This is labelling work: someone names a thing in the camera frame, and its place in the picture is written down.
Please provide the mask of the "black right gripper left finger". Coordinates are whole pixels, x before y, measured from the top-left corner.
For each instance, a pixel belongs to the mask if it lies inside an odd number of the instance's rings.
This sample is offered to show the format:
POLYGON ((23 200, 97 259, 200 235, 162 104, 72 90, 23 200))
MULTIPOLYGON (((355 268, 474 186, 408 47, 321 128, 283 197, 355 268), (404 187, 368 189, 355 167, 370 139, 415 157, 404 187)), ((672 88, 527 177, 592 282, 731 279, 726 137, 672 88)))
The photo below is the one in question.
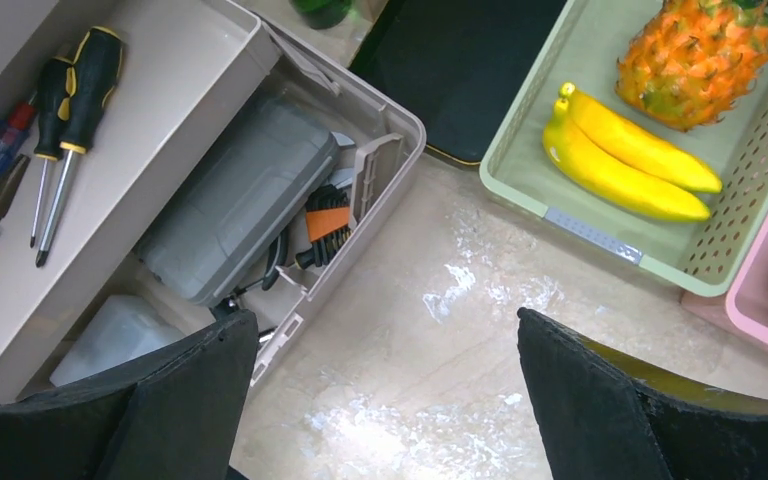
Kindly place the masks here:
POLYGON ((0 479, 236 479, 259 348, 236 312, 82 380, 0 404, 0 479))

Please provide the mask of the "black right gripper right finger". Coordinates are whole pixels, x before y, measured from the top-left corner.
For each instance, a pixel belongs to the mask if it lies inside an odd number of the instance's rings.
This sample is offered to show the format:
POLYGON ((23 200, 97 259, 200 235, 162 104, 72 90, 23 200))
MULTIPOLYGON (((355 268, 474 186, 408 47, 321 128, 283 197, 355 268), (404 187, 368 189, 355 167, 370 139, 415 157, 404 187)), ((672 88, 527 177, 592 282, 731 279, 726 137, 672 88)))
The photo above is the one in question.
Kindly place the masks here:
POLYGON ((532 309, 517 313, 557 479, 768 479, 768 399, 675 374, 532 309))

